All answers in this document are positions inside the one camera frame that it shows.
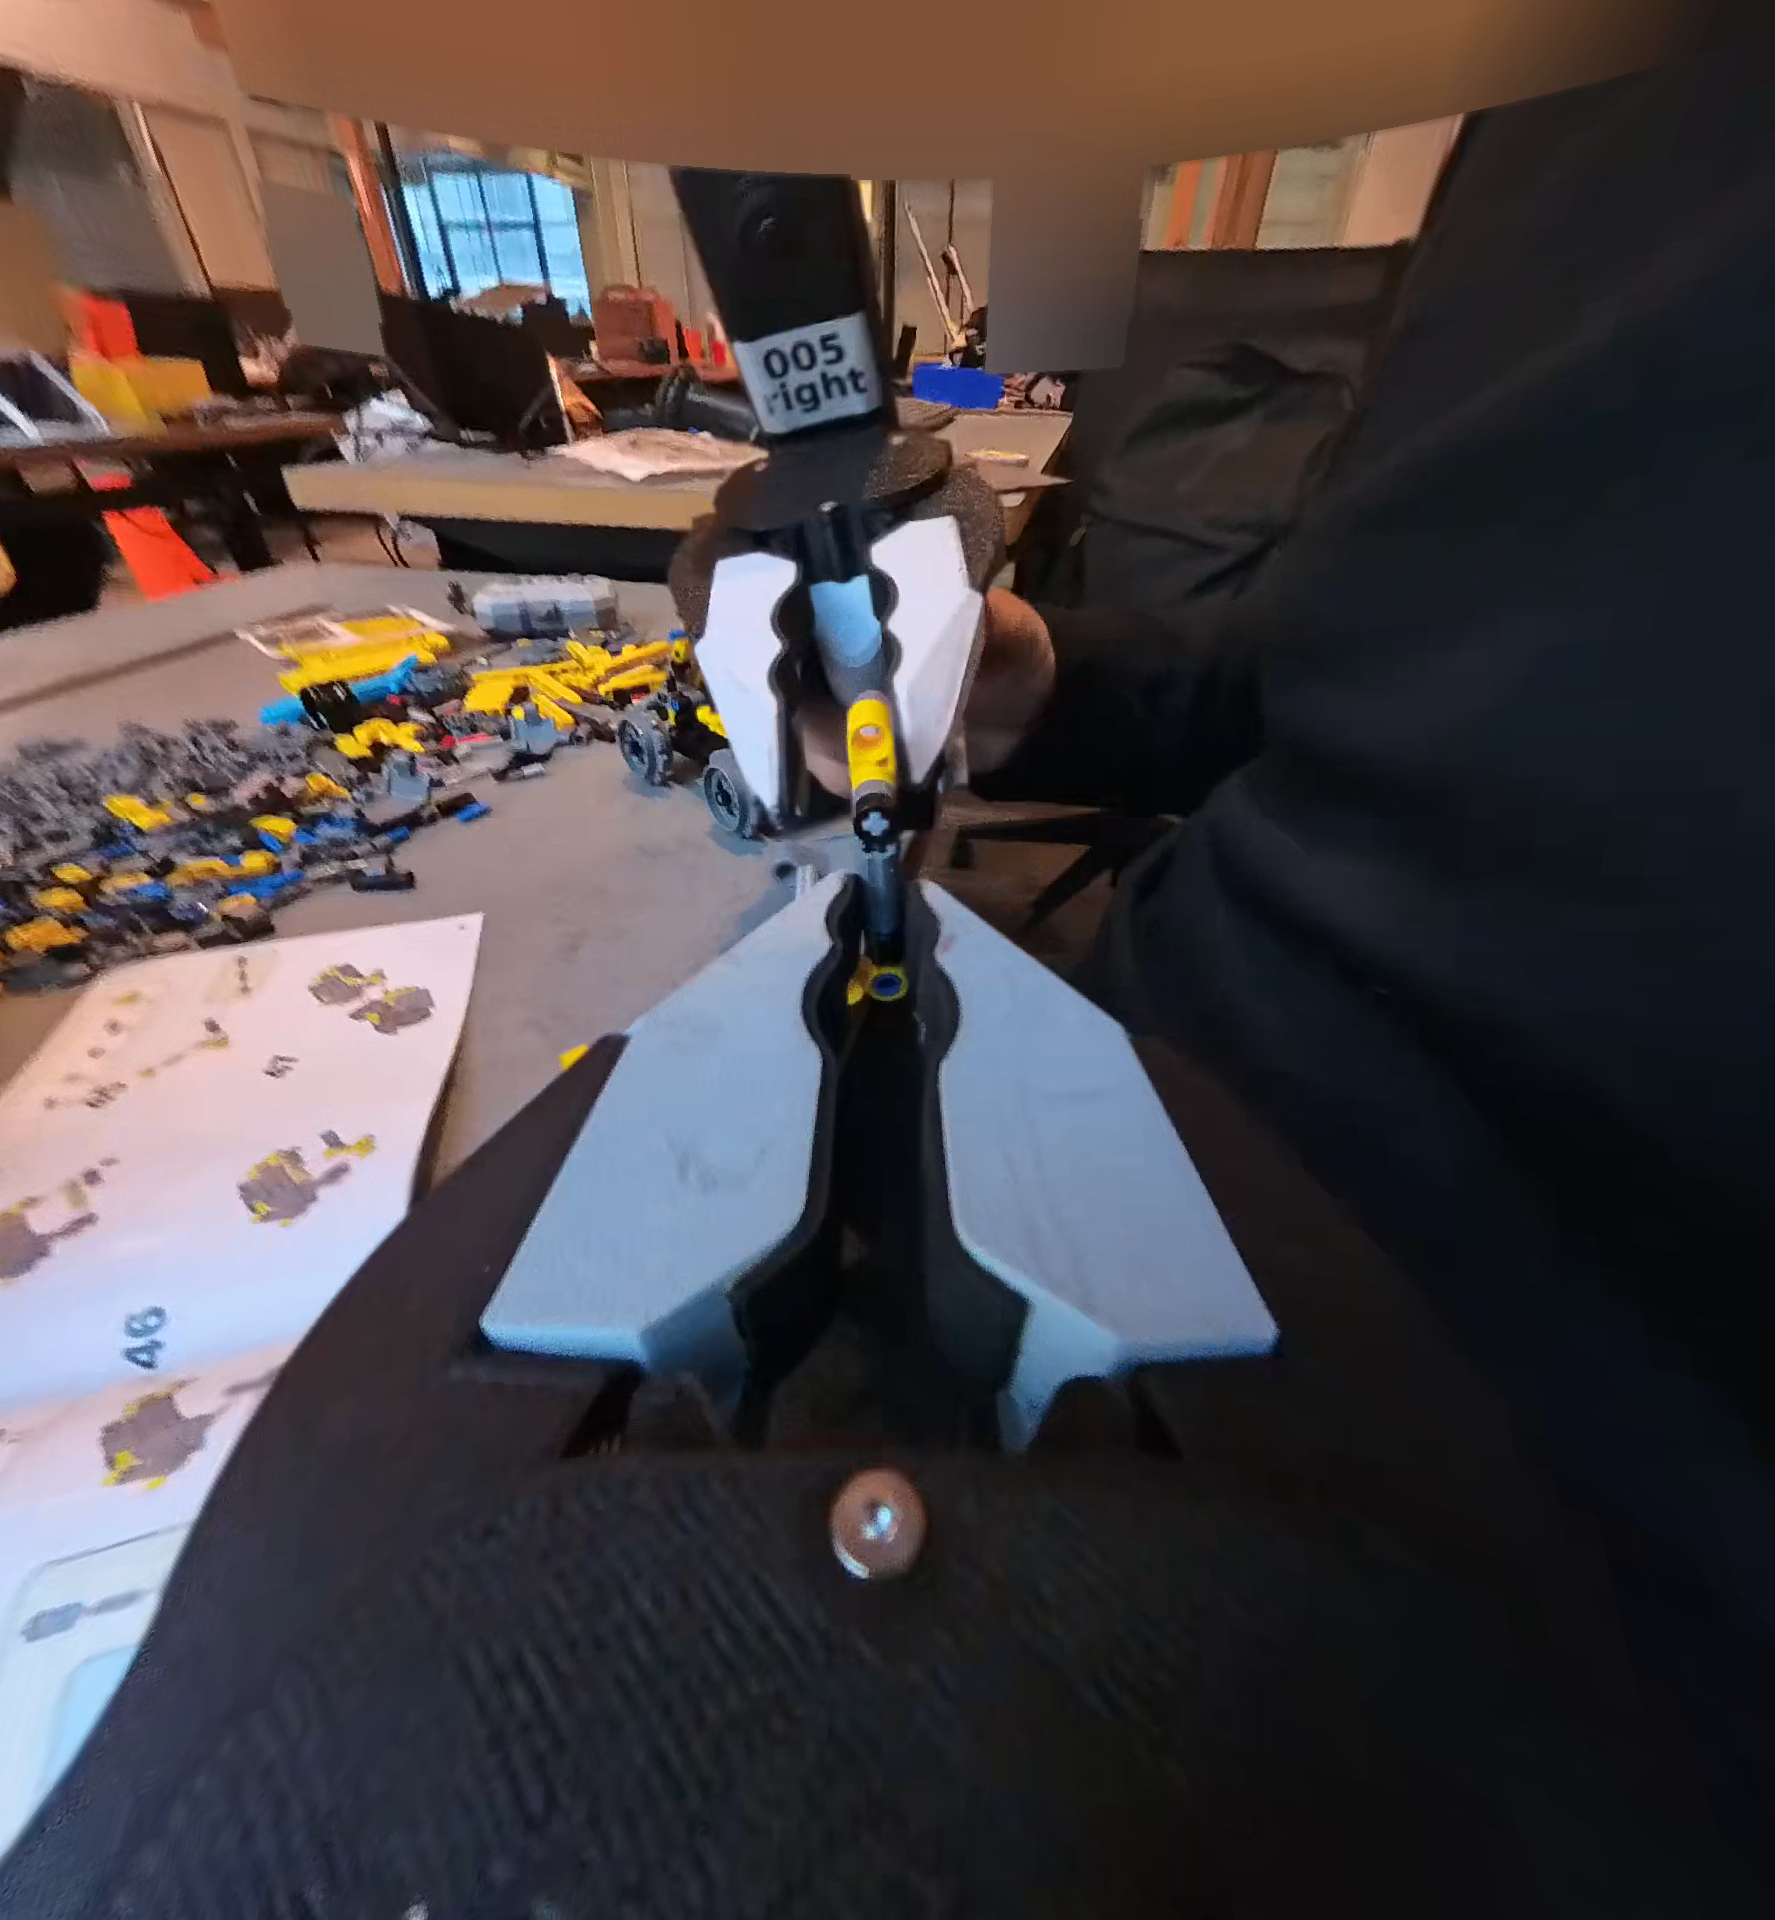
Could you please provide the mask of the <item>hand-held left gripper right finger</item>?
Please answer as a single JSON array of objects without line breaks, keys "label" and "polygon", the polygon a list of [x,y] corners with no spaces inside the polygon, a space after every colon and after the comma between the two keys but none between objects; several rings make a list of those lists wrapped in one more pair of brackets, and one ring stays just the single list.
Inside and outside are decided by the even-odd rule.
[{"label": "hand-held left gripper right finger", "polygon": [[948,1219],[1019,1330],[993,1405],[1024,1452],[1075,1381],[1265,1356],[1280,1326],[1125,1028],[922,881],[949,1014],[936,1118]]}]

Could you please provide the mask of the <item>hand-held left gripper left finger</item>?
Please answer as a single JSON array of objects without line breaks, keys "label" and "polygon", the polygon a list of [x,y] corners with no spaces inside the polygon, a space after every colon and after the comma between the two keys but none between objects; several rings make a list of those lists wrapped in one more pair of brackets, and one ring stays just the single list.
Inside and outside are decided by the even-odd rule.
[{"label": "hand-held left gripper left finger", "polygon": [[843,956],[825,875],[623,1033],[481,1317],[511,1356],[701,1381],[733,1409],[751,1290],[809,1234],[828,1051],[809,1005]]}]

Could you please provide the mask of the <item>yellow grey brick assembly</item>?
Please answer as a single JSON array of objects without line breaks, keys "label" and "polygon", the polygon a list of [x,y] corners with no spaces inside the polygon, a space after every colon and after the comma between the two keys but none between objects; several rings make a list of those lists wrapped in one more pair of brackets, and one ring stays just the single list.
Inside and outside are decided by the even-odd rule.
[{"label": "yellow grey brick assembly", "polygon": [[813,641],[841,723],[850,777],[850,827],[862,855],[860,994],[884,1005],[909,995],[908,869],[895,643],[874,579],[807,564]]}]

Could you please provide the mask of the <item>person's right forearm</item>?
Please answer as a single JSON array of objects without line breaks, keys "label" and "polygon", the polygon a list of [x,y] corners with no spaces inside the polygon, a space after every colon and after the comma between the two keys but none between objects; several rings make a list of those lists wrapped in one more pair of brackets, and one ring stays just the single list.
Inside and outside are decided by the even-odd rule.
[{"label": "person's right forearm", "polygon": [[1166,619],[1046,609],[1051,686],[1002,767],[1013,797],[1140,817],[1188,815],[1258,760],[1314,744],[1379,667],[1350,620],[1261,598]]}]

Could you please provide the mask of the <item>person's right hand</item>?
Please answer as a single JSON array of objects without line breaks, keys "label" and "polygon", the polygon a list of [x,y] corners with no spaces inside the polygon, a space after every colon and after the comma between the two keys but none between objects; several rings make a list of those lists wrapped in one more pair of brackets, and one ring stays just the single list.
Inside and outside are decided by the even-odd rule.
[{"label": "person's right hand", "polygon": [[1019,594],[984,594],[981,651],[960,714],[969,777],[999,770],[1045,718],[1057,686],[1057,653],[1045,615]]}]

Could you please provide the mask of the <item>grey battery box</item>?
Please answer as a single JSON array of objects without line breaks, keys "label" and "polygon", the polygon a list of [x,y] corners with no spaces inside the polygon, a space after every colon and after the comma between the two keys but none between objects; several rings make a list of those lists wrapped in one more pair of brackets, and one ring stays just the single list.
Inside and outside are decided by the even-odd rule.
[{"label": "grey battery box", "polygon": [[615,584],[588,575],[492,579],[470,593],[468,613],[484,634],[515,641],[610,634],[623,626]]}]

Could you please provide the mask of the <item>white paper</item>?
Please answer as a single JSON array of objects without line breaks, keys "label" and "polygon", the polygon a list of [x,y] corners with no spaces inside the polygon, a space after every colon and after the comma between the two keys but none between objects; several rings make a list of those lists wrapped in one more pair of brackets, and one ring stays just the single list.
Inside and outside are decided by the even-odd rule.
[{"label": "white paper", "polygon": [[732,471],[762,461],[766,450],[698,429],[649,424],[584,435],[550,448],[549,456],[567,467],[599,473],[627,487],[715,487]]}]

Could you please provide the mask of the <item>black office chair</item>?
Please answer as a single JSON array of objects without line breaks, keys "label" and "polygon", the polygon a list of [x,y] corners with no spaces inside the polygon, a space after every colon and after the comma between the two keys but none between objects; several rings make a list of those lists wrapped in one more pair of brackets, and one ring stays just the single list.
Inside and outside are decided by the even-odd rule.
[{"label": "black office chair", "polygon": [[[1068,484],[1018,594],[1038,613],[1236,607],[1300,522],[1396,319],[1412,242],[1143,254],[1117,370],[1075,381]],[[951,830],[948,883],[1068,957],[1125,869],[1188,815],[1013,797]]]}]

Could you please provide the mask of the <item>clear bag of yellow parts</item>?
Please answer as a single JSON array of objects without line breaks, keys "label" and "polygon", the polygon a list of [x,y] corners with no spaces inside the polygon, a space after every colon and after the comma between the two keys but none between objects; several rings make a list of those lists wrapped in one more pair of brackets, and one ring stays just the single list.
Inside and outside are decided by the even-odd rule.
[{"label": "clear bag of yellow parts", "polygon": [[309,607],[231,630],[231,636],[265,659],[298,665],[316,653],[370,653],[375,650],[404,653],[444,653],[453,626],[435,615],[383,606],[355,613]]}]

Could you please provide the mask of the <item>person's black clothing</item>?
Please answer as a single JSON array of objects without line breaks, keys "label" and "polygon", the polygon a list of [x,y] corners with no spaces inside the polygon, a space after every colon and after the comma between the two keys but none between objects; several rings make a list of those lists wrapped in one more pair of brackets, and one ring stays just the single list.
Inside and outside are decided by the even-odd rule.
[{"label": "person's black clothing", "polygon": [[1775,4],[1467,121],[1265,596],[1379,667],[1093,985],[1502,1384],[1775,1915]]}]

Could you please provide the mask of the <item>open instruction booklet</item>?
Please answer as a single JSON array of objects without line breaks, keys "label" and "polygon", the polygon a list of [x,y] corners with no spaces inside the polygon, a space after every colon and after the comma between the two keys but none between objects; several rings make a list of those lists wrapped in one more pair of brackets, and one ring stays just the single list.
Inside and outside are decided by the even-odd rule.
[{"label": "open instruction booklet", "polygon": [[276,1373],[409,1206],[482,929],[123,967],[0,1093],[0,1857]]}]

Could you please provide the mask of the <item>orange cone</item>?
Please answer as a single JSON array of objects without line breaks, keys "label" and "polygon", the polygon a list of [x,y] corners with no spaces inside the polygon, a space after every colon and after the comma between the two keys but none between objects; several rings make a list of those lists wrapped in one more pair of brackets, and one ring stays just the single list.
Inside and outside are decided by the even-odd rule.
[{"label": "orange cone", "polygon": [[106,510],[102,523],[126,564],[130,584],[148,604],[176,598],[219,581],[215,568],[202,562],[158,506]]}]

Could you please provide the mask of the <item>pile of loose bricks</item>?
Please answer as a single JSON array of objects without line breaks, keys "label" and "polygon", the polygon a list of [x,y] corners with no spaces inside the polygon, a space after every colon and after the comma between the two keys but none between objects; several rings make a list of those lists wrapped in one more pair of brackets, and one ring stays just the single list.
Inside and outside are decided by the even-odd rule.
[{"label": "pile of loose bricks", "polygon": [[404,850],[486,819],[486,784],[616,747],[622,714],[668,678],[713,707],[683,627],[639,636],[622,617],[515,641],[484,634],[468,596],[427,613],[455,630],[439,657],[266,659],[279,694],[252,727],[126,723],[103,747],[35,739],[2,760],[0,998],[268,937],[281,908],[335,886],[409,894]]}]

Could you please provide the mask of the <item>dark wooden table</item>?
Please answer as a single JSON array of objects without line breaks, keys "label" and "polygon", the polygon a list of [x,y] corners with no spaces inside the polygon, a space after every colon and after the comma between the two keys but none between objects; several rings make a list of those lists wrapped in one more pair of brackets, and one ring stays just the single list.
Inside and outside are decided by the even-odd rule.
[{"label": "dark wooden table", "polygon": [[0,471],[59,463],[132,464],[163,459],[229,459],[289,445],[333,442],[342,413],[231,413],[219,421],[176,421],[142,434],[0,442]]}]

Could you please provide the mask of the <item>yellow bin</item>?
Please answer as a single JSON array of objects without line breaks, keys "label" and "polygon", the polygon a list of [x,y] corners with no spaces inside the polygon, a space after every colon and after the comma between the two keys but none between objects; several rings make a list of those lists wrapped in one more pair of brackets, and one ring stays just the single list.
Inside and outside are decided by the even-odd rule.
[{"label": "yellow bin", "polygon": [[77,395],[123,429],[153,429],[196,413],[215,401],[207,370],[196,356],[114,355],[72,351],[67,372]]}]

